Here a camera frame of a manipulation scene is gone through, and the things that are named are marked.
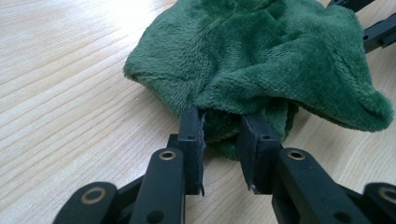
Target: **wooden surface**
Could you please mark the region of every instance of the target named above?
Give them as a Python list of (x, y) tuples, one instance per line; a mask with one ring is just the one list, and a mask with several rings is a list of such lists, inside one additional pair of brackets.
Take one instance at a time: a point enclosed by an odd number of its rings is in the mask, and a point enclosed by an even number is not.
[[(145, 173), (178, 123), (123, 77), (129, 52), (174, 0), (0, 2), (0, 223), (51, 223), (78, 188), (119, 188)], [(377, 0), (364, 27), (396, 11)], [(374, 85), (396, 104), (396, 45), (367, 55)], [(396, 122), (350, 131), (301, 111), (286, 147), (311, 152), (332, 178), (362, 192), (396, 185)], [(247, 191), (240, 165), (207, 153), (206, 196), (189, 196), (187, 223), (276, 223), (271, 197)]]

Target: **green fabric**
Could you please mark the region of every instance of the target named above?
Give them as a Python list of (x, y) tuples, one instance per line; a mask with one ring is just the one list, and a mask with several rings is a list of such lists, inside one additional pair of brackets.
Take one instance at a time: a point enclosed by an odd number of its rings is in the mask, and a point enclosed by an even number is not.
[(203, 109), (208, 147), (232, 159), (241, 114), (263, 114), (282, 139), (298, 106), (370, 132), (393, 117), (372, 85), (355, 14), (314, 0), (178, 0), (143, 34), (124, 74), (178, 117)]

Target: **green fleece cloth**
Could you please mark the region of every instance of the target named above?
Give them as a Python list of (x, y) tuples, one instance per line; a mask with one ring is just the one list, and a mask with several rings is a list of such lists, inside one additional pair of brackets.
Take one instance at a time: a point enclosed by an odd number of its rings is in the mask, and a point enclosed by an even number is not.
[(340, 126), (379, 131), (393, 117), (372, 85), (355, 14), (314, 0), (178, 0), (145, 31), (124, 74), (171, 111), (206, 112), (208, 147), (235, 159), (240, 115), (286, 138), (302, 106)]

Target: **wooden table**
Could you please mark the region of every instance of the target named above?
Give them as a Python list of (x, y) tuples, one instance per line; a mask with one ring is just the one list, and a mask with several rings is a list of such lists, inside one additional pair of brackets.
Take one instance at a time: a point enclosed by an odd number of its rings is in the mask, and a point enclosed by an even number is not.
[[(119, 188), (145, 173), (178, 122), (123, 77), (129, 52), (175, 0), (0, 3), (0, 223), (51, 223), (78, 188)], [(327, 5), (328, 0), (321, 0)], [(377, 0), (368, 27), (396, 11)], [(377, 89), (396, 104), (396, 45), (367, 55)], [(396, 185), (396, 122), (380, 133), (343, 129), (301, 110), (284, 144), (312, 153), (338, 183), (362, 192)], [(236, 161), (207, 153), (206, 196), (188, 196), (187, 223), (276, 223), (270, 196), (247, 191)]]

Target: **green towel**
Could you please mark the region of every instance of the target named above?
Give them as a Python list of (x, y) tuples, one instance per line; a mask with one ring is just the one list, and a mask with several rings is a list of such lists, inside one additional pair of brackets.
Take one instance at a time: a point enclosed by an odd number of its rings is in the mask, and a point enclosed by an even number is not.
[(206, 112), (209, 148), (235, 159), (240, 115), (261, 113), (282, 140), (301, 106), (349, 129), (389, 126), (372, 85), (362, 28), (315, 0), (178, 0), (145, 31), (124, 74), (171, 111)]

